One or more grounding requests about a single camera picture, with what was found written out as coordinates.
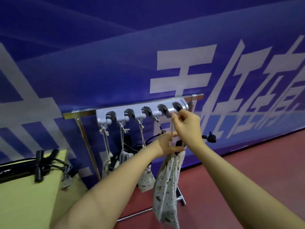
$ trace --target wall-mounted tool organizer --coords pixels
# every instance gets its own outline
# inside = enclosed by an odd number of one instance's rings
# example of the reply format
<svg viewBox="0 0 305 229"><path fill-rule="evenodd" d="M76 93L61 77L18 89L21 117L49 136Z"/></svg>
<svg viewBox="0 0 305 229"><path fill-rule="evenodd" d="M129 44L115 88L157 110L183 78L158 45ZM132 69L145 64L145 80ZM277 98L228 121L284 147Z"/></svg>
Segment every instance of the wall-mounted tool organizer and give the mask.
<svg viewBox="0 0 305 229"><path fill-rule="evenodd" d="M189 95L184 97L174 97L123 106L76 110L69 113L64 113L63 117L65 119L75 119L81 131L82 138L86 144L95 173L98 177L98 180L101 180L101 175L92 153L90 144L88 142L88 137L81 117L96 115L99 128L106 129L110 124L113 123L113 121L117 122L118 125L125 125L127 121L135 120L136 122L142 122L143 119L147 117L154 121L159 121L159 117L162 115L170 118L171 112L177 113L181 109L193 112L195 109L196 101L201 99L203 99L203 94ZM177 188L177 201L182 201L183 205L186 204L179 188ZM118 222L150 210L152 210L152 208L121 218L118 220Z"/></svg>

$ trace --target red floor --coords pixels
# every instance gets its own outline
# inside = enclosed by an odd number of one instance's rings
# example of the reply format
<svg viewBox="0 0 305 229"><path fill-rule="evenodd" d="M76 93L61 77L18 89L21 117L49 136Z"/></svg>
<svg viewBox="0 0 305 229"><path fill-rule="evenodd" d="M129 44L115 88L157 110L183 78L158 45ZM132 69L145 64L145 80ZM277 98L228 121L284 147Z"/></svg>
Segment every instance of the red floor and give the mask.
<svg viewBox="0 0 305 229"><path fill-rule="evenodd" d="M305 130L230 155L225 159L305 220ZM178 204L180 228L242 228L200 165L181 172L179 188L187 202ZM122 216L152 206L153 193L136 188ZM152 211L116 224L121 228L169 228Z"/></svg>

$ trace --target hand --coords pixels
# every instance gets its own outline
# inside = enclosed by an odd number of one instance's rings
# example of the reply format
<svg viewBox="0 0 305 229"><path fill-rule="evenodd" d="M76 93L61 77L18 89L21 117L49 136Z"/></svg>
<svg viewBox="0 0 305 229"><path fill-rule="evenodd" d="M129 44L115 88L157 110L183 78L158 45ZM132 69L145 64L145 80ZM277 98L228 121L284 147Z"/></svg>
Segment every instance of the hand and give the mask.
<svg viewBox="0 0 305 229"><path fill-rule="evenodd" d="M173 137L177 137L177 132L173 132ZM146 148L152 149L155 153L155 158L164 157L171 153L178 153L185 150L183 146L170 146L171 133L167 132L158 136L153 142L151 142Z"/></svg>
<svg viewBox="0 0 305 229"><path fill-rule="evenodd" d="M190 150L195 146L204 143L201 137L199 116L182 109L177 114L177 116L182 120L181 122L178 117L173 117L175 113L170 113L170 115L172 116L173 125L179 137Z"/></svg>

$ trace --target metal stand leg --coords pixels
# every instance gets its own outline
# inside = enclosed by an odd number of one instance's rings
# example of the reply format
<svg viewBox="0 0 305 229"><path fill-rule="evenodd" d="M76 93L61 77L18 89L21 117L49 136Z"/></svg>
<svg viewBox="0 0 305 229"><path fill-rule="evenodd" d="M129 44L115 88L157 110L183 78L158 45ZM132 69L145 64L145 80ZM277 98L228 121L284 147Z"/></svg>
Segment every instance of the metal stand leg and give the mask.
<svg viewBox="0 0 305 229"><path fill-rule="evenodd" d="M97 176L97 179L98 181L101 181L101 175L99 174L99 171L98 171L98 168L97 168L97 164L96 164L96 161L95 161L95 158L94 158L94 155L92 153L92 150L91 150L91 147L90 147L90 144L89 144L89 141L88 141L88 137L87 137L87 134L86 134L86 131L85 131L85 128L84 128L84 125L83 125L83 122L80 118L75 118L75 121L79 127L79 130L81 131L81 136L86 144L86 147L87 147L87 151L88 151L88 154L90 156L90 159L91 159L91 163L93 165L93 168L94 168L94 171L95 171L95 174Z"/></svg>
<svg viewBox="0 0 305 229"><path fill-rule="evenodd" d="M176 189L176 195L177 195L177 201L182 201L182 205L185 206L185 205L186 205L186 201L184 200L184 197L183 197L183 195L182 195L182 193L181 193L181 191L180 191L180 189L179 189L178 186L177 186L177 189ZM125 219L130 219L130 218L132 218L132 217L134 217L134 216L141 215L141 214L146 213L146 212L149 212L149 211L151 211L151 210L153 210L152 207L151 207L151 208L148 208L148 209L146 209L146 210L143 210L143 211L139 211L139 212L134 213L134 214L132 214L132 215L127 215L127 216L125 216L125 217L123 217L123 218L118 219L116 222L118 223L118 222L121 222L121 221L123 221L123 220L125 220Z"/></svg>

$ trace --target metal stand base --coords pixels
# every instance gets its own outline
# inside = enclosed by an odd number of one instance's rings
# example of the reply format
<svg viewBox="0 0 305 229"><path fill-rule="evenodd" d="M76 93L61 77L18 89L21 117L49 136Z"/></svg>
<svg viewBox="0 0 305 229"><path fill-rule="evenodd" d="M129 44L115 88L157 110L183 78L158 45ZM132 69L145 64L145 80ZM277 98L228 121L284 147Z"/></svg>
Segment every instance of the metal stand base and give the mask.
<svg viewBox="0 0 305 229"><path fill-rule="evenodd" d="M180 191L180 189L179 189L178 186L177 186L177 189L176 189L176 195L177 195L177 201L182 201L182 205L185 206L185 205L186 205L186 201L184 200L184 197L183 197L183 195L182 195L182 193L181 193L181 191ZM148 209L146 209L146 210L143 210L143 211L139 211L139 212L134 213L134 214L132 214L132 215L127 215L127 216L125 216L125 217L123 217L123 218L118 219L116 222L117 222L117 223L118 223L118 222L121 222L121 221L123 221L123 220L125 220L125 219L132 218L132 217L134 217L134 216L137 216L137 215L140 215L140 214L149 212L149 211L151 211L151 210L153 210L152 207L151 207L151 208L148 208Z"/></svg>

